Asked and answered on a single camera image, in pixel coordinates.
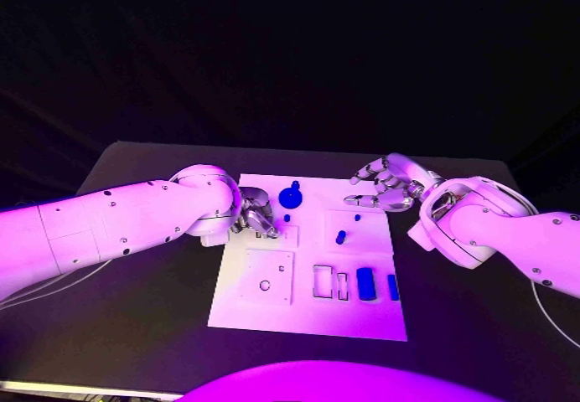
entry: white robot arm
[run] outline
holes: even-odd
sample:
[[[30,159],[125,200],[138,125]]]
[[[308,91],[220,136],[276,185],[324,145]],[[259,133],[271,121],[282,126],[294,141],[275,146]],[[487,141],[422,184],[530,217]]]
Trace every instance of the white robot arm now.
[[[350,179],[374,176],[377,195],[344,198],[348,205],[386,212],[411,208],[419,220],[408,235],[464,268],[475,268],[499,251],[527,278],[580,297],[580,216],[539,214],[510,188],[481,177],[444,180],[405,156],[376,159]]]
[[[154,247],[187,233],[201,245],[227,242],[227,230],[268,237],[268,194],[237,188],[217,167],[194,165],[168,181],[109,188],[0,213],[0,301],[53,276]]]

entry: black tabletop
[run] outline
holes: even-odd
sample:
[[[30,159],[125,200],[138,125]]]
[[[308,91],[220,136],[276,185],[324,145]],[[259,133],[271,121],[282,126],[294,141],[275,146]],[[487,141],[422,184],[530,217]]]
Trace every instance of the black tabletop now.
[[[233,179],[348,178],[374,157],[118,142],[79,193],[167,179],[194,163],[220,166]],[[516,188],[501,162],[415,160],[445,178],[481,175]],[[183,236],[0,312],[0,379],[184,393],[258,365],[328,359],[423,373],[509,400],[576,398],[580,350],[543,318],[529,281],[497,254],[470,271],[425,252],[405,234],[416,213],[415,206],[389,215],[408,342],[207,327],[223,246],[204,248]],[[539,290],[548,311],[572,322],[575,300]]]

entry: robotic hand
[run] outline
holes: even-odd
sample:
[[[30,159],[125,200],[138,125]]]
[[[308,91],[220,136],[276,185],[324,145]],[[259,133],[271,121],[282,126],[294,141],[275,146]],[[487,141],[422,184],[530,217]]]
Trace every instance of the robotic hand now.
[[[406,211],[418,199],[419,220],[408,235],[464,268],[499,251],[543,286],[580,297],[580,216],[539,214],[510,188],[483,177],[444,180],[392,153],[366,165],[350,184],[374,176],[377,195],[351,195],[347,205]]]
[[[268,194],[217,167],[0,213],[0,301],[25,286],[174,240],[227,242],[227,230],[278,237]]]

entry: white board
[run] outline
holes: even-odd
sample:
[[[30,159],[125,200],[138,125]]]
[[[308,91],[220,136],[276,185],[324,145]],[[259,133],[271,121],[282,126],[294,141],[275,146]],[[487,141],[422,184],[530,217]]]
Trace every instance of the white board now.
[[[284,209],[278,193],[294,180],[301,205]],[[249,230],[229,235],[207,326],[405,341],[400,301],[390,300],[386,281],[386,275],[395,274],[386,214],[341,202],[347,195],[374,193],[372,183],[351,186],[347,180],[242,174],[239,185],[269,194],[281,236],[256,238]],[[335,244],[338,230],[346,232],[341,245]],[[292,261],[291,268],[284,260]],[[314,265],[331,268],[331,298],[314,297]],[[373,301],[359,299],[356,269],[361,267],[373,272]],[[338,300],[338,274],[346,274],[347,300]]]

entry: black backdrop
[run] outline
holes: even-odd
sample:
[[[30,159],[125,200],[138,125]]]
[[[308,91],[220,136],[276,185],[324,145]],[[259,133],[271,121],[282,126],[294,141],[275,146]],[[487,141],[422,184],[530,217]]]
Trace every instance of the black backdrop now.
[[[540,209],[576,210],[578,16],[2,2],[0,205],[71,195],[126,140],[500,159]]]

